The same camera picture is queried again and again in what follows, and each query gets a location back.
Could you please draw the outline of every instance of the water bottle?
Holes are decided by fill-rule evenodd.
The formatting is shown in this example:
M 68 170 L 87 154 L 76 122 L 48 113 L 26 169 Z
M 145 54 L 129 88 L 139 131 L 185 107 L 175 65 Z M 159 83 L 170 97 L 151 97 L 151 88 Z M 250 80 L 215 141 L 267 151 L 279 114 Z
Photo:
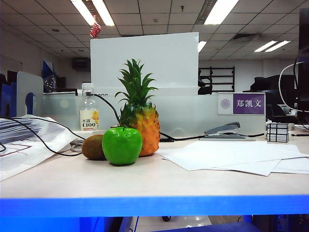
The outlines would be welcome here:
M 79 108 L 81 131 L 98 130 L 98 107 L 94 95 L 92 94 L 93 84 L 83 83 L 83 100 Z

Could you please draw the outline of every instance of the floor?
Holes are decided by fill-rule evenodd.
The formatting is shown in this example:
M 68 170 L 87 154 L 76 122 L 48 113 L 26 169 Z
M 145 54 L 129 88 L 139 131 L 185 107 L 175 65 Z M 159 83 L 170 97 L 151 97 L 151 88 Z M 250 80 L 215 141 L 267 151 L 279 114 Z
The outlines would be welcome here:
M 170 221 L 165 222 L 162 217 L 139 217 L 135 232 L 154 232 L 162 230 L 170 230 L 176 228 L 204 226 L 211 224 L 221 224 L 229 222 L 237 222 L 240 216 L 187 216 L 187 217 L 171 217 Z M 131 229 L 135 230 L 136 218 L 134 217 Z

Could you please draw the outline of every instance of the pineapple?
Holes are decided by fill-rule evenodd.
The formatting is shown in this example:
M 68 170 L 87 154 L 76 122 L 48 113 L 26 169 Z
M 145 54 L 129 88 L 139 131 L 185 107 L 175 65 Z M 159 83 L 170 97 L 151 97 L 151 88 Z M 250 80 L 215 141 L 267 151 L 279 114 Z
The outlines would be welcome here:
M 154 153 L 159 148 L 160 140 L 160 124 L 158 121 L 158 113 L 155 106 L 151 102 L 147 102 L 153 95 L 147 95 L 150 90 L 157 89 L 148 87 L 149 83 L 154 79 L 149 78 L 151 73 L 141 78 L 140 61 L 132 59 L 127 60 L 129 70 L 121 69 L 123 79 L 119 80 L 125 86 L 127 93 L 117 92 L 115 97 L 122 93 L 126 98 L 121 99 L 127 101 L 121 110 L 120 126 L 138 129 L 143 138 L 143 146 L 140 156 L 147 156 Z

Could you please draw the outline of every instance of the bottle label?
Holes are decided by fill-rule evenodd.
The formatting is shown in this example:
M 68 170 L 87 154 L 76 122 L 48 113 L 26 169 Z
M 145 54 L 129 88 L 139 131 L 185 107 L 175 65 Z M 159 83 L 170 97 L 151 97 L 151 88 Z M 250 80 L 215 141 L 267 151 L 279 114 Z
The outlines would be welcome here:
M 98 130 L 98 111 L 80 110 L 81 131 Z

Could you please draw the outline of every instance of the fluorescent light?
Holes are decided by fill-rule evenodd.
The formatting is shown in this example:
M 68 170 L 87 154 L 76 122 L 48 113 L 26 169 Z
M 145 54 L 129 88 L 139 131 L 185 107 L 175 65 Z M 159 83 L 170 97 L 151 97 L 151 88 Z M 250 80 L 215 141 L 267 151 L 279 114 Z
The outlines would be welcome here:
M 89 12 L 87 7 L 85 6 L 85 4 L 83 3 L 83 1 L 82 0 L 71 0 L 71 2 L 76 7 L 76 9 L 79 11 L 79 13 L 81 13 L 82 17 L 86 20 L 86 22 L 92 26 L 95 20 L 92 14 Z
M 204 24 L 221 24 L 238 1 L 217 0 Z
M 290 41 L 283 41 L 283 42 L 281 42 L 281 43 L 279 43 L 279 44 L 277 44 L 277 45 L 275 45 L 275 46 L 273 46 L 273 47 L 271 47 L 270 49 L 267 49 L 266 50 L 266 52 L 271 52 L 271 51 L 273 51 L 273 50 L 276 50 L 277 48 L 279 48 L 279 47 L 282 47 L 283 45 L 286 45 L 286 44 L 288 44 Z
M 94 6 L 96 7 L 98 13 L 100 14 L 101 18 L 103 19 L 106 26 L 115 26 L 114 21 L 110 13 L 108 12 L 104 2 L 102 0 L 92 0 Z
M 206 43 L 207 43 L 207 41 L 200 41 L 198 43 L 198 45 L 197 45 L 198 52 L 200 52 L 203 49 L 203 47 L 205 46 Z
M 276 42 L 278 42 L 278 41 L 273 41 L 273 40 L 272 40 L 272 41 L 268 42 L 267 44 L 261 46 L 260 48 L 256 49 L 254 52 L 261 52 L 261 51 L 263 51 L 264 49 L 266 49 L 266 48 L 272 46 L 272 45 L 275 44 Z

